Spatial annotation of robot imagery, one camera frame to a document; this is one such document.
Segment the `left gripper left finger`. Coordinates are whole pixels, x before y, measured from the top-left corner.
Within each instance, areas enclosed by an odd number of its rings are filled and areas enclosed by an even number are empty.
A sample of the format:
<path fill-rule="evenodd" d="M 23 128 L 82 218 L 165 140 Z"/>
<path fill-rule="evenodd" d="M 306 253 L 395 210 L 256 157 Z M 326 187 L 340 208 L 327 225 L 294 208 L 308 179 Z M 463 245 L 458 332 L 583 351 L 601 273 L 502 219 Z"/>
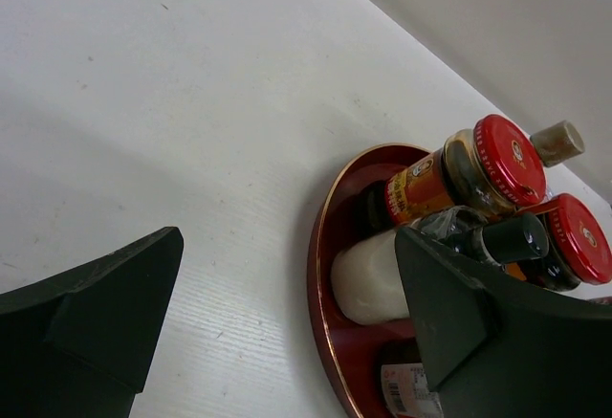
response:
<path fill-rule="evenodd" d="M 142 393 L 184 250 L 165 227 L 1 296 L 4 417 L 127 417 Z"/>

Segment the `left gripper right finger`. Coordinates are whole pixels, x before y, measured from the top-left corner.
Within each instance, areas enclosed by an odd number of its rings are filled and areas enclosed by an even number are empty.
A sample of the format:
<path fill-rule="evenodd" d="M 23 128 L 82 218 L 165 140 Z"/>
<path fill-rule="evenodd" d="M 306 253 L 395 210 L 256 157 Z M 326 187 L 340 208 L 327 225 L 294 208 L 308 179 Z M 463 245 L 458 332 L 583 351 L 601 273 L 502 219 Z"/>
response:
<path fill-rule="evenodd" d="M 395 249 L 430 390 L 447 417 L 607 417 L 611 309 L 505 275 L 420 231 Z"/>

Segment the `red lid sauce jar back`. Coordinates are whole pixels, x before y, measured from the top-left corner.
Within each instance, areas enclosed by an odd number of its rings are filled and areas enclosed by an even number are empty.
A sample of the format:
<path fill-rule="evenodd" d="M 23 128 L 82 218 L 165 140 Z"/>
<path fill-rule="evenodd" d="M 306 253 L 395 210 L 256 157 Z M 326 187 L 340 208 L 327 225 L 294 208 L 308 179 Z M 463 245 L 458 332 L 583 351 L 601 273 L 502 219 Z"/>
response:
<path fill-rule="evenodd" d="M 581 283 L 602 285 L 611 281 L 611 251 L 606 236 L 580 199 L 561 193 L 520 211 L 526 212 L 534 214 L 544 226 L 549 252 L 543 258 L 506 265 L 508 275 L 554 292 L 569 292 Z"/>

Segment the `red lid sauce jar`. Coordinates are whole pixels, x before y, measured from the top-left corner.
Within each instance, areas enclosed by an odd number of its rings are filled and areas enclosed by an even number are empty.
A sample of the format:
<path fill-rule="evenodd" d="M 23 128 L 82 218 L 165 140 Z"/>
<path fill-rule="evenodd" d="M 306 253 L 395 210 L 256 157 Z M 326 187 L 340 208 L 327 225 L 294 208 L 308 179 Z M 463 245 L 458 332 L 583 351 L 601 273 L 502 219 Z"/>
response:
<path fill-rule="evenodd" d="M 544 226 L 549 252 L 543 258 L 506 265 L 508 275 L 554 292 L 569 292 L 581 283 L 602 285 L 611 281 L 611 251 L 606 236 L 580 199 L 561 193 L 520 211 L 526 212 L 534 214 Z"/>
<path fill-rule="evenodd" d="M 546 178 L 535 147 L 512 121 L 490 114 L 438 150 L 367 186 L 359 220 L 367 235 L 455 206 L 487 218 L 539 204 Z"/>

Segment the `black cap white shaker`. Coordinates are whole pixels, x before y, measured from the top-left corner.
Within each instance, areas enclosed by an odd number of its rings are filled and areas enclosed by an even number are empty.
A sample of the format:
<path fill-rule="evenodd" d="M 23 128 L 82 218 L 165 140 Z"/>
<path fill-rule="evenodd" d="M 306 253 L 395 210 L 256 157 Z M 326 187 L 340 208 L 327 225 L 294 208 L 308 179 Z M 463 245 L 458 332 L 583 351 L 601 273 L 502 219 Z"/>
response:
<path fill-rule="evenodd" d="M 542 222 L 527 212 L 490 222 L 475 209 L 457 206 L 407 225 L 456 253 L 496 269 L 545 257 L 549 239 Z M 339 253 L 331 284 L 341 312 L 359 325 L 409 317 L 395 239 L 398 227 L 376 233 Z"/>

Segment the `red lid sauce jar front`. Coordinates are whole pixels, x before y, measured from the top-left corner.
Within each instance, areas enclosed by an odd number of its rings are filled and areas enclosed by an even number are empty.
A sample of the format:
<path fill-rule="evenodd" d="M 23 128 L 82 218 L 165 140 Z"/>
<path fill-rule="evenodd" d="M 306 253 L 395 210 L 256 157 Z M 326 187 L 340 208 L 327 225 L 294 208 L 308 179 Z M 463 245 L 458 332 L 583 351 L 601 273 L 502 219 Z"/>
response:
<path fill-rule="evenodd" d="M 367 186 L 359 220 L 367 235 L 455 206 L 487 218 L 539 204 L 546 178 L 535 147 L 512 121 L 490 114 L 438 150 Z"/>

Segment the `yellow label oil bottle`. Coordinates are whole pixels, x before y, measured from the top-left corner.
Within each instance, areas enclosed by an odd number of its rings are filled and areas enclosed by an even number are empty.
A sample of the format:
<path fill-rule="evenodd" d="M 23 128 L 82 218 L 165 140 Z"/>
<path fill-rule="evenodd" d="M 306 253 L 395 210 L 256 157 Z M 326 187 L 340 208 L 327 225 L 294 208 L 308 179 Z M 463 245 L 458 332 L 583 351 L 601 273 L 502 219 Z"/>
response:
<path fill-rule="evenodd" d="M 585 151 L 582 136 L 569 121 L 560 121 L 532 134 L 530 142 L 546 167 L 562 164 Z"/>

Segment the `white lid sauce jar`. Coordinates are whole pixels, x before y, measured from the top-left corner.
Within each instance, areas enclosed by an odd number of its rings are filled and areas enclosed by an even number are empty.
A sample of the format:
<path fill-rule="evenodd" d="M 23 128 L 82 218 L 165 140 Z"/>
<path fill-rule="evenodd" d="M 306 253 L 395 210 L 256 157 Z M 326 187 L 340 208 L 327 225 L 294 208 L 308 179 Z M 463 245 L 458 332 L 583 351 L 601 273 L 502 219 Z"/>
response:
<path fill-rule="evenodd" d="M 428 388 L 414 338 L 391 341 L 377 358 L 378 390 L 393 417 L 443 418 L 439 396 Z"/>

